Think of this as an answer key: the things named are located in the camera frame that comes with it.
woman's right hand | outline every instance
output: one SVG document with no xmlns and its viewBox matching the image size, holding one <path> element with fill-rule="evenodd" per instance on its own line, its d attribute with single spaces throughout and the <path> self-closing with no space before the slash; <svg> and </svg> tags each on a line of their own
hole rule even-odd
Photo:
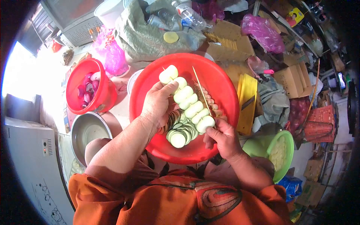
<svg viewBox="0 0 360 225">
<path fill-rule="evenodd" d="M 212 149 L 215 141 L 217 148 L 223 159 L 229 160 L 242 154 L 246 154 L 239 142 L 238 133 L 233 126 L 228 124 L 222 118 L 215 118 L 216 128 L 208 127 L 206 129 L 204 142 L 206 148 Z"/>
</svg>

plastic water bottle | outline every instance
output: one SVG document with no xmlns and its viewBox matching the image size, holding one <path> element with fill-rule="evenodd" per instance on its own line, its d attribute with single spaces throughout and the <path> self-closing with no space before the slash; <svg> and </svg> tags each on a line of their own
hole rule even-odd
<svg viewBox="0 0 360 225">
<path fill-rule="evenodd" d="M 181 18 L 195 31 L 201 32 L 205 28 L 212 28 L 212 25 L 207 24 L 206 21 L 187 4 L 180 4 L 176 1 L 173 1 L 171 4 L 176 7 L 176 11 Z"/>
<path fill-rule="evenodd" d="M 173 14 L 168 9 L 162 8 L 158 11 L 160 19 L 165 21 L 165 24 L 170 28 L 171 31 L 182 30 L 181 18 L 177 14 Z"/>
</svg>

bamboo skewer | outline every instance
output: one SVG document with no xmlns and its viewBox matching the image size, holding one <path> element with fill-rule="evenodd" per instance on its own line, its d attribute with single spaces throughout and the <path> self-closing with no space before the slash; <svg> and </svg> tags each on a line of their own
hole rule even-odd
<svg viewBox="0 0 360 225">
<path fill-rule="evenodd" d="M 209 114 L 210 114 L 210 116 L 211 116 L 211 111 L 210 111 L 209 105 L 207 104 L 207 101 L 206 101 L 206 98 L 205 98 L 205 94 L 204 94 L 204 92 L 203 92 L 203 90 L 202 90 L 202 86 L 201 86 L 201 84 L 200 84 L 198 75 L 196 74 L 194 67 L 193 67 L 193 70 L 194 70 L 194 74 L 195 74 L 196 80 L 198 81 L 201 94 L 203 95 L 203 98 L 204 98 L 204 100 L 205 100 L 206 107 L 207 107 L 207 109 L 209 110 Z"/>
</svg>

hand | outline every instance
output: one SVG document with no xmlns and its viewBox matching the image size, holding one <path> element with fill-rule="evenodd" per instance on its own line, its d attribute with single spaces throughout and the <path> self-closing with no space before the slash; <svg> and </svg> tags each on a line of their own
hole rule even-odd
<svg viewBox="0 0 360 225">
<path fill-rule="evenodd" d="M 178 82 L 165 86 L 161 82 L 157 82 L 146 94 L 141 115 L 152 121 L 156 128 L 165 126 L 169 112 L 174 110 L 175 105 L 169 105 L 168 97 L 178 86 Z"/>
<path fill-rule="evenodd" d="M 245 153 L 239 142 L 237 131 L 233 126 L 228 124 L 224 119 L 215 118 L 216 129 L 208 127 L 206 129 L 204 142 L 205 148 L 212 149 L 214 143 L 217 142 L 217 148 L 223 159 L 229 160 L 238 154 Z"/>
</svg>

red crate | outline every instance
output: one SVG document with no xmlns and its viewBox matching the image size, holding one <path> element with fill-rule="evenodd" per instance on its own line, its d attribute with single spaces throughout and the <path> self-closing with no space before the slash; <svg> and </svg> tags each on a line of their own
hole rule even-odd
<svg viewBox="0 0 360 225">
<path fill-rule="evenodd" d="M 335 118 L 332 105 L 312 109 L 304 127 L 305 138 L 311 142 L 333 142 Z"/>
</svg>

